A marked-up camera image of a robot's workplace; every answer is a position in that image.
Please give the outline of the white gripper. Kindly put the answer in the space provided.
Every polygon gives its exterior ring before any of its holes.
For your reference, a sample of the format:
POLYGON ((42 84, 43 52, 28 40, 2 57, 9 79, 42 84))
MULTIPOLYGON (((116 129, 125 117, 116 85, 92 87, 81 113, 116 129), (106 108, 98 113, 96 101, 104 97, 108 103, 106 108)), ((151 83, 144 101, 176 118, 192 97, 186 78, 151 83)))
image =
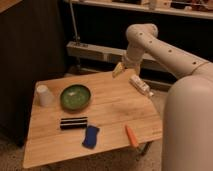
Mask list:
POLYGON ((115 78, 125 71, 125 67, 133 69, 136 74, 140 73, 140 63, 135 60, 131 60, 127 57, 126 54, 122 57, 122 62, 119 62, 112 72, 112 77, 115 78))

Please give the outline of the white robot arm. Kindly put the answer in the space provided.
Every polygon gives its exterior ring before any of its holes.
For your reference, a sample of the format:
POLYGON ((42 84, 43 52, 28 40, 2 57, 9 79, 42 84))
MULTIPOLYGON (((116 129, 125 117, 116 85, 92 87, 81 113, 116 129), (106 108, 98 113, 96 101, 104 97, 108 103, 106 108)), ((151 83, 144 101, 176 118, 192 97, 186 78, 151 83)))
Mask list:
POLYGON ((161 171, 213 171, 213 62, 157 38, 156 25, 126 30, 125 68, 140 68, 148 53, 177 81, 164 107, 161 171))

